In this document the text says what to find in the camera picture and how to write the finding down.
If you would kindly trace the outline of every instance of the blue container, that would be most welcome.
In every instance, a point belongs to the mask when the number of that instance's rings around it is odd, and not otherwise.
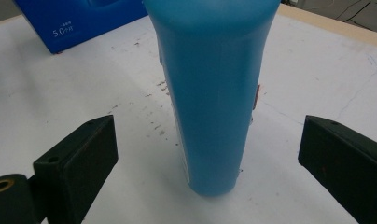
[[[188,183],[235,185],[265,41],[279,0],[144,0],[159,41]]]
[[[139,0],[14,0],[51,53],[147,15]]]

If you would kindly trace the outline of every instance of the dark stain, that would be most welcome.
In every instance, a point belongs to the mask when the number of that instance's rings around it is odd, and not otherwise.
[[[162,85],[162,84],[164,84],[166,81],[162,81],[162,82],[160,82],[159,84],[157,84],[157,86],[160,86],[160,85]]]

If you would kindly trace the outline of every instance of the metal screw hole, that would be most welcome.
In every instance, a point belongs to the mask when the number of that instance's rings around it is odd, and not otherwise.
[[[13,179],[0,180],[0,192],[5,191],[6,189],[9,189],[13,185],[14,185]]]

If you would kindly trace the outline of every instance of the blue box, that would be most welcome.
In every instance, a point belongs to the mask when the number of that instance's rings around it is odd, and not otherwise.
[[[147,15],[141,0],[15,0],[51,53]]]

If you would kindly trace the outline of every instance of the blue bottle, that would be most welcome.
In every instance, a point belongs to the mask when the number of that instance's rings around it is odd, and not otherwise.
[[[144,0],[180,132],[188,183],[236,182],[265,41],[279,0]]]

